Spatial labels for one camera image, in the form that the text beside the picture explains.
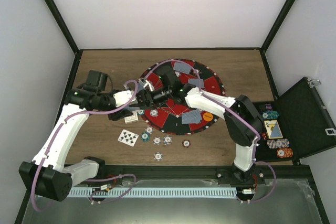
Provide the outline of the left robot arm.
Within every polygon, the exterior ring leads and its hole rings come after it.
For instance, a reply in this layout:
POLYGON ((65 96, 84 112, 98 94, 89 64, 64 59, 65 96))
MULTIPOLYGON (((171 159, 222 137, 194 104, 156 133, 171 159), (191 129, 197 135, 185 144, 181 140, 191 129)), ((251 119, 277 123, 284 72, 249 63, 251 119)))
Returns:
POLYGON ((90 115, 122 116, 138 91, 135 80, 124 84, 125 90, 105 92, 108 74, 89 71, 86 82, 68 91, 61 115, 48 140, 31 162, 22 162, 19 174, 36 205, 36 196, 63 201, 73 186, 82 182, 102 184, 107 178, 105 162, 86 157, 68 167, 65 160, 85 121, 90 115))

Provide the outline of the dealt blue card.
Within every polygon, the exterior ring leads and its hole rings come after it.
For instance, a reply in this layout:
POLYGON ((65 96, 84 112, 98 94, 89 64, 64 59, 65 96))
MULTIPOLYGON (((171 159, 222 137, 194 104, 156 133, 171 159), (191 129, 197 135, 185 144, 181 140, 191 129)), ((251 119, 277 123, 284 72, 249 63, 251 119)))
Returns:
POLYGON ((199 110, 192 110, 182 114, 182 124, 199 124, 202 121, 201 112, 199 110))
POLYGON ((201 89, 205 88, 203 79, 189 79, 188 83, 192 84, 192 85, 195 85, 196 87, 199 87, 201 89))
POLYGON ((191 71, 191 66, 187 63, 175 62, 173 70, 180 73, 189 74, 191 71))

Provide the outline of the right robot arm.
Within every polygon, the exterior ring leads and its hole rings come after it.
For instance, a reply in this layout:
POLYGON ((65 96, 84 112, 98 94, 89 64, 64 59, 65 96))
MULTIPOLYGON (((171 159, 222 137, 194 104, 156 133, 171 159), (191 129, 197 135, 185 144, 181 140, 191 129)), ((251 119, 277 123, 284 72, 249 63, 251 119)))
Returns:
POLYGON ((209 112, 226 123, 229 136, 236 144, 233 177, 244 184, 251 179, 256 162, 256 147, 261 139, 264 121, 251 100, 241 95, 238 98, 224 97, 190 83, 183 84, 174 71, 159 77, 162 87, 154 89, 146 79, 139 79, 141 90, 136 92, 138 107, 142 110, 157 109, 168 99, 192 109, 209 112))

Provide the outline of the green poker chip stack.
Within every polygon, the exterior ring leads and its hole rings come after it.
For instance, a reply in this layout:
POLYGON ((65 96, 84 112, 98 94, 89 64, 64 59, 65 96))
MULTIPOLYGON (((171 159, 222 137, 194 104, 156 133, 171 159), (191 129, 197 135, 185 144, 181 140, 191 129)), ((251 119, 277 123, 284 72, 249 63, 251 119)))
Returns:
POLYGON ((148 141, 150 140, 150 134, 147 133, 147 132, 143 132, 143 133, 141 134, 141 140, 142 140, 143 142, 148 142, 148 141))

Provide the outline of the brown poker chip stack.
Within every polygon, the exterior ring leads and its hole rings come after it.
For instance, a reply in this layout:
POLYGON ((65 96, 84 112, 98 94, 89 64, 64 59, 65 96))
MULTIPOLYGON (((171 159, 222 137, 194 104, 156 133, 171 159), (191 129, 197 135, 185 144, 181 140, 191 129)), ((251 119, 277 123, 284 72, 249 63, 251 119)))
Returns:
POLYGON ((183 147, 186 147, 186 148, 190 147, 190 145, 191 145, 190 141, 188 141, 188 140, 184 140, 182 142, 182 144, 183 144, 183 147))

